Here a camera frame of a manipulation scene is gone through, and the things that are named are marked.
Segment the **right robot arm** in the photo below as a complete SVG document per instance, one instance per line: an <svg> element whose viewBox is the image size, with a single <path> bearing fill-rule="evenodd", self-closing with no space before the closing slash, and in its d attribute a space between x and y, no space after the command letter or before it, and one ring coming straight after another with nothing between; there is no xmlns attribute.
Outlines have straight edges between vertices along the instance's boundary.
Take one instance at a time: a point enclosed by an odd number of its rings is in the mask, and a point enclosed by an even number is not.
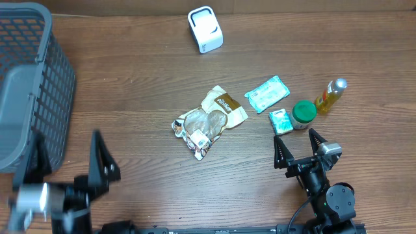
<svg viewBox="0 0 416 234"><path fill-rule="evenodd" d="M357 233L353 222L356 217L355 190L348 183L331 185L326 172L341 158L342 147L329 142L314 129L308 131L313 155L295 159L282 139L274 137L274 168L286 169L287 178L295 177L305 190L315 217L306 222L302 233Z"/></svg>

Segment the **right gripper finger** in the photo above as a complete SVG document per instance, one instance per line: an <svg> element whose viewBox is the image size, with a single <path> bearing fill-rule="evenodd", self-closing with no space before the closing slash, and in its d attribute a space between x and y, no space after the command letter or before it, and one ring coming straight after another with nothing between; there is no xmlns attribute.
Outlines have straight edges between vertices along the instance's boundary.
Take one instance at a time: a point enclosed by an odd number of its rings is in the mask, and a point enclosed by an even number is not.
<svg viewBox="0 0 416 234"><path fill-rule="evenodd" d="M310 139L311 147L313 150L313 154L315 155L318 151L319 146L322 143L327 142L327 140L323 138L322 136L320 136L313 128L309 129L308 134L309 134L309 139Z"/></svg>
<svg viewBox="0 0 416 234"><path fill-rule="evenodd" d="M274 168L282 169L287 168L294 161L294 157L288 150L282 139L278 136L274 136Z"/></svg>

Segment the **yellow dish soap bottle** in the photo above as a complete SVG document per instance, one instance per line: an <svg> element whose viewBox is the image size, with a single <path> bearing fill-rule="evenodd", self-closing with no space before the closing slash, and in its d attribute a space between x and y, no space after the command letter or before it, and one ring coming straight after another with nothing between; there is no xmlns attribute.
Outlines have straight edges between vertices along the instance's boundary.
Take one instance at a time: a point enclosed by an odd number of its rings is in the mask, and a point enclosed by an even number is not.
<svg viewBox="0 0 416 234"><path fill-rule="evenodd" d="M347 80L338 78L330 81L327 88L319 95L314 104L319 114L326 114L332 105L341 98L345 89L348 87Z"/></svg>

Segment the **brown white snack bag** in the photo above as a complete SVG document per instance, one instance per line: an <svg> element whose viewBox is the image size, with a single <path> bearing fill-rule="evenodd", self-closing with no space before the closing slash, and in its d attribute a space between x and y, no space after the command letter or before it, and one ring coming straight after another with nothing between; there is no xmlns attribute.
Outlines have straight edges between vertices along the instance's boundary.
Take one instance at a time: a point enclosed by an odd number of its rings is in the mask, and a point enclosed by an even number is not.
<svg viewBox="0 0 416 234"><path fill-rule="evenodd" d="M182 138L197 160L202 160L227 129L232 129L248 118L241 104L223 88L208 91L200 106L182 114L171 127L177 138Z"/></svg>

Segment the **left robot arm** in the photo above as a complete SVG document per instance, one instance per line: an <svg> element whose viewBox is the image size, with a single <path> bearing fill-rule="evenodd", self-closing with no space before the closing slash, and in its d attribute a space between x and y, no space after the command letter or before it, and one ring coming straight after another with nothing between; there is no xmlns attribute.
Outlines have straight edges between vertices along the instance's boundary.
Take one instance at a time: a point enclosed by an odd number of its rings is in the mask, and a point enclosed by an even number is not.
<svg viewBox="0 0 416 234"><path fill-rule="evenodd" d="M53 233L93 233L90 206L121 180L120 168L98 130L92 133L88 174L73 183L46 183L52 173L43 134L36 132L12 181L17 193L10 204L6 226L11 232L26 231L35 214L50 217Z"/></svg>

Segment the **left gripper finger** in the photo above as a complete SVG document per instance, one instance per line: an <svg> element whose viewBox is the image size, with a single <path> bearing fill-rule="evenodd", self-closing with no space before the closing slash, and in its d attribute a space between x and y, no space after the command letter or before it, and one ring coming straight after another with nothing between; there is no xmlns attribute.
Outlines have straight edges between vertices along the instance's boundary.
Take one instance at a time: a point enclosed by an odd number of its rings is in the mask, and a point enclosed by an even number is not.
<svg viewBox="0 0 416 234"><path fill-rule="evenodd" d="M12 190L17 192L23 185L39 184L52 173L45 138L41 132L34 132L28 148L15 171Z"/></svg>
<svg viewBox="0 0 416 234"><path fill-rule="evenodd" d="M121 180L121 171L106 147L100 131L95 130L90 144L88 170L89 187L108 187L110 183Z"/></svg>

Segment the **teal tissue packet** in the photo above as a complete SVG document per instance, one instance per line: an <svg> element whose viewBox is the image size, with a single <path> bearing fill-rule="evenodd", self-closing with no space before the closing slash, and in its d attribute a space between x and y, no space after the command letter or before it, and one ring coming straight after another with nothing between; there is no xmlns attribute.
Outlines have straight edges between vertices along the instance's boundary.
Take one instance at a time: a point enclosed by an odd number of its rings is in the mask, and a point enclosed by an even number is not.
<svg viewBox="0 0 416 234"><path fill-rule="evenodd" d="M271 77L257 88L245 93L249 104L260 114L290 94L288 87L277 76Z"/></svg>

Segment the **small teal carton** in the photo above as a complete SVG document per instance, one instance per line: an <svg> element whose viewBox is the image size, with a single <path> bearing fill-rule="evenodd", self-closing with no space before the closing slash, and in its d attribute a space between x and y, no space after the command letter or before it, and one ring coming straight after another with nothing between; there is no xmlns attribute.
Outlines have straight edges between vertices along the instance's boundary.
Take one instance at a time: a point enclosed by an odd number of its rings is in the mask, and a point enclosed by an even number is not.
<svg viewBox="0 0 416 234"><path fill-rule="evenodd" d="M276 135L284 135L290 133L294 129L285 109L270 112L269 118Z"/></svg>

